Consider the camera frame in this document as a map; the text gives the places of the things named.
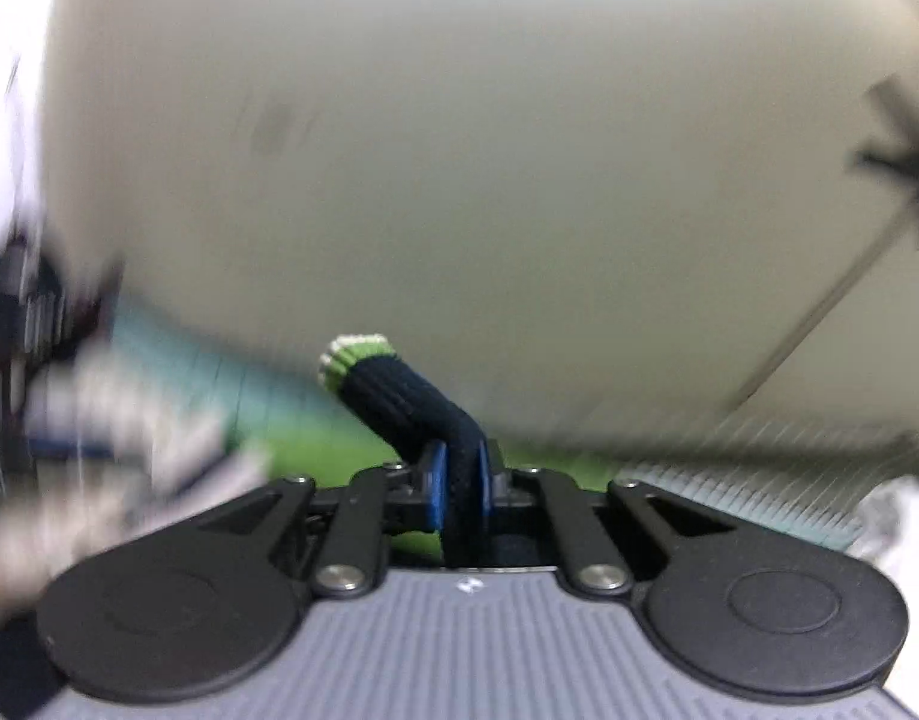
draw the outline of white fabric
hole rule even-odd
[[[919,480],[904,477],[880,485],[858,512],[869,519],[869,532],[850,553],[890,577],[909,607],[909,637],[887,688],[919,715]]]
[[[53,0],[0,0],[0,243],[14,215],[37,220],[39,103]]]
[[[47,371],[29,397],[31,429],[38,435],[110,442],[117,456],[144,458],[149,483],[107,470],[85,482],[60,478],[38,495],[0,507],[0,617],[34,603],[53,577],[84,557],[266,482],[269,455],[250,447],[187,493],[173,495],[221,452],[226,420],[213,412],[184,413],[169,394],[101,349],[78,362],[73,375]]]

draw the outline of gray gripper base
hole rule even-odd
[[[710,646],[725,646],[713,643]],[[582,601],[548,571],[391,571],[320,602],[274,661],[235,688],[167,707],[61,693],[36,720],[893,720],[875,688],[811,706],[717,693],[653,650],[618,604]]]

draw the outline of ribbed gray surface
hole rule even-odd
[[[395,571],[370,596],[316,605],[273,664],[226,693],[114,707],[67,691],[36,720],[909,717],[873,689],[811,707],[722,696],[656,654],[621,605],[573,598],[549,573]]]
[[[919,477],[919,438],[890,428],[788,423],[731,415],[671,417],[621,432],[571,469],[589,479],[608,452],[639,479],[781,533],[843,550],[861,531],[854,509],[880,483]]]

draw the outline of circular black pad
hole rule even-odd
[[[683,541],[645,612],[693,669],[777,698],[885,675],[909,624],[899,591],[871,566],[752,527]]]
[[[245,541],[189,528],[82,562],[50,586],[37,617],[75,688],[149,704],[203,696],[258,669],[293,632],[298,603]]]

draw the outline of logo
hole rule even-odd
[[[466,593],[466,595],[473,595],[474,593],[478,593],[485,586],[485,582],[482,581],[482,579],[477,579],[476,577],[463,577],[457,582],[457,589]]]

